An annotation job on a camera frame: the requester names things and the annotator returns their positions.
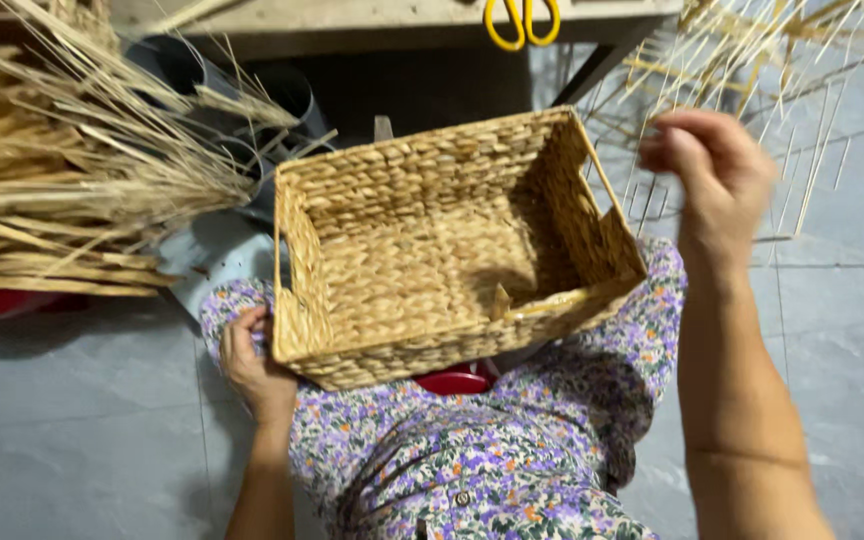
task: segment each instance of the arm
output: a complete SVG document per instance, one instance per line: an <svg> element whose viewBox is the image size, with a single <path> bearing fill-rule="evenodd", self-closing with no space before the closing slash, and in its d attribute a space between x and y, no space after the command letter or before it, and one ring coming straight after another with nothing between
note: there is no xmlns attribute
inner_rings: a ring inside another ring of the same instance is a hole
<svg viewBox="0 0 864 540"><path fill-rule="evenodd" d="M271 324L267 313L264 305L251 309L222 334L222 368L257 423L226 540L295 537L289 436L297 388L294 376L255 353L251 333Z"/></svg>
<svg viewBox="0 0 864 540"><path fill-rule="evenodd" d="M702 538L833 538L805 436L769 358L749 283L775 166L734 118L659 117L642 162L681 179L688 291L678 342L685 465Z"/></svg>

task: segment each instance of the scissors handle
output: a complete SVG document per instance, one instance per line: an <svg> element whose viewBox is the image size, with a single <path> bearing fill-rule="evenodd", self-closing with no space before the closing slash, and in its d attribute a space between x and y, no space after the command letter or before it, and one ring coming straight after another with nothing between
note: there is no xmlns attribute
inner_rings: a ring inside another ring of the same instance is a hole
<svg viewBox="0 0 864 540"><path fill-rule="evenodd" d="M545 47L549 43L555 42L559 36L559 25L561 18L559 17L559 3L556 0L544 0L546 8L549 10L549 19L552 19L552 29L546 33L545 37L536 37L532 32L532 0L525 0L525 5L522 10L525 12L525 33L528 35L529 43L539 47Z"/></svg>
<svg viewBox="0 0 864 540"><path fill-rule="evenodd" d="M501 35L496 31L496 26L493 24L492 12L493 8L496 6L496 0L486 0L486 11L485 11L485 23L486 23L486 31L488 32L488 36L495 42L499 48L504 49L506 51L515 52L522 49L525 46L525 31L522 30L522 19L519 17L519 11L516 9L516 1L515 0L505 0L505 9L509 12L509 20L511 24L515 26L515 41L507 41L502 38ZM532 15L526 12L526 20L530 21L529 33L532 33L531 21Z"/></svg>

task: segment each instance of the basket rim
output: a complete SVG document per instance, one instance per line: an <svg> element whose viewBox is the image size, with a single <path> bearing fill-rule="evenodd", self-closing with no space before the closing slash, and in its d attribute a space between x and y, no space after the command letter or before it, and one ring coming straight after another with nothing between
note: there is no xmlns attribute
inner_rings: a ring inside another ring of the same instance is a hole
<svg viewBox="0 0 864 540"><path fill-rule="evenodd" d="M516 123L522 118L535 118L535 117L554 117L561 114L570 114L572 117L578 118L578 112L576 108L572 104L560 104L558 106L553 106L550 108L546 108L543 110L534 110L531 112L520 112L517 114L510 114L508 116L499 116L498 118L489 118L487 120L479 120L477 122L468 122L465 124L459 124L457 126L448 126L446 128L436 128L436 129L428 129L425 131L419 131L417 133L412 133L408 135L402 135L396 138L390 138L386 140L380 140L377 142L369 142L366 144L358 144L355 146L351 146L349 148L342 148L342 150L336 150L335 152L329 153L319 153L317 155L310 155L308 157L303 157L301 159L294 159L291 161L283 161L278 166L275 167L275 174L273 178L278 181L282 176L288 174L289 169L294 169L302 166L314 165L317 162L326 162L329 160L334 160L336 158L343 158L349 154L357 154L363 151L365 148L369 149L379 149L386 148L388 146L395 146L398 144L402 144L403 142L414 141L417 139L427 139L432 136L437 136L440 134L447 134L455 132L458 129L471 129L479 126L485 125L501 125L506 123Z"/></svg>
<svg viewBox="0 0 864 540"><path fill-rule="evenodd" d="M456 126L449 126L446 128L438 128L438 129L429 129L426 131L421 131L418 133L413 133L410 135L405 135L402 137L397 137L393 139L383 140L379 142L373 142L363 145L357 145L350 148L346 148L343 150L339 150L333 153L325 153L319 155L313 155L310 157L305 157L302 159L296 159L294 161L286 161L281 163L279 166L275 168L275 183L276 183L276 193L279 193L279 188L286 189L286 182L288 181L289 175L288 170L299 167L299 166L308 166L314 165L317 162L325 162L331 159L335 159L336 157L344 157L349 154L357 154L368 150L376 150L380 148L385 148L388 146L395 146L398 144L402 144L403 142L414 141L416 139L427 139L430 136L435 136L439 134L448 134L454 133L459 129L471 129L480 126L495 126L501 127L504 124L508 123L519 123L525 121L526 119L536 118L536 117L555 117L561 114L566 114L566 117L556 120L554 124L570 124L572 129L578 131L578 133L582 136L582 142L585 147L586 152L592 159L592 163L595 166L596 172L599 177L600 183L606 189L608 198L612 202L612 208L609 212L615 212L619 224L621 228L629 235L630 238L634 238L632 235L632 231L629 228L628 222L625 219L625 214L621 210L621 206L618 203L618 198L616 197L615 191L612 189L612 186L609 184L608 178L606 177L605 171L602 168L602 164L599 161L598 155L595 152L595 148L593 146L592 141L589 141L589 135L586 133L586 128L581 122L579 118L579 114L572 104L563 104L559 106L554 106L550 108L546 108L544 110L539 111L530 111L530 112L522 112L519 114L511 114L507 116L501 116L498 118L491 118L487 120L481 120L477 122L469 122L465 124L460 124ZM605 218L608 212L603 213L599 205L595 202L595 196L592 189L589 186L589 179L585 178L580 171L580 177L584 179L582 182L582 186L584 188L584 194L587 196L588 200L591 202L594 207L595 214L599 216L599 218ZM273 295L275 297L279 297L282 294L282 269L280 264L280 242L282 241L282 228L285 224L282 223L282 216L278 213L274 216L274 287L273 287ZM615 276L611 279L607 279L605 281L601 281L598 283L594 283L592 285L584 285L582 287L578 287L568 291L559 291L552 295L549 295L543 299L533 300L531 302L525 303L518 307L517 309L510 309L505 313L503 318L498 319L496 321L491 321L488 315L483 314L482 317L478 318L476 321L450 325L441 330L436 330L432 332L415 332L413 334L402 334L398 336L394 336L392 338L384 337L384 338L375 338L370 339L365 342L356 343L350 347L337 347L335 344L330 346L321 348L319 350L309 350L307 353L302 352L291 352L287 354L282 353L282 340L276 339L277 335L281 332L280 328L282 327L280 318L275 318L272 326L272 346L271 346L271 356L277 363L286 363L286 362L295 362L301 360L308 360L319 358L323 356L329 355L342 355L347 353L353 353L357 351L362 351L370 348L374 348L381 345L392 345L395 343L400 343L402 341L407 341L410 339L428 337L434 338L439 337L441 335L453 334L463 329L473 328L481 326L486 323L489 326L491 325L502 325L508 324L511 322L515 324L515 321L522 320L528 317L532 317L538 315L539 313L545 313L554 309L573 306L578 304L584 300L589 299L594 294L594 289L604 289L606 286L610 288L622 288L627 285L631 285L629 290L631 291L636 285L638 285L646 276L647 270L645 268L645 263L642 260L642 255L638 250L634 252L634 261L632 261L633 268L630 271L624 272L618 276Z"/></svg>

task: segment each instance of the woven basket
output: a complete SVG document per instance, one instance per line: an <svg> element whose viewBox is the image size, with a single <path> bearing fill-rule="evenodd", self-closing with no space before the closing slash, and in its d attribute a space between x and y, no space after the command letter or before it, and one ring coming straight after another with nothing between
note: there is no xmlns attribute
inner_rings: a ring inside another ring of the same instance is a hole
<svg viewBox="0 0 864 540"><path fill-rule="evenodd" d="M645 277L570 106L286 162L275 190L272 356L328 390L590 328Z"/></svg>

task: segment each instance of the floral shirt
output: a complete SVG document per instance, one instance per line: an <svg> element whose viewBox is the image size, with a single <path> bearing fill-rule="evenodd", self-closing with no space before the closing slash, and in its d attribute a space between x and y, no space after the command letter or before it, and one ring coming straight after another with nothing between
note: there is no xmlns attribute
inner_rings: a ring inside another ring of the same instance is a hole
<svg viewBox="0 0 864 540"><path fill-rule="evenodd" d="M294 480L333 538L658 538L611 495L635 472L675 367L686 277L667 240L640 243L648 278L619 313L549 343L483 394L436 396L412 380L299 387ZM271 301L257 279L202 306L222 326Z"/></svg>

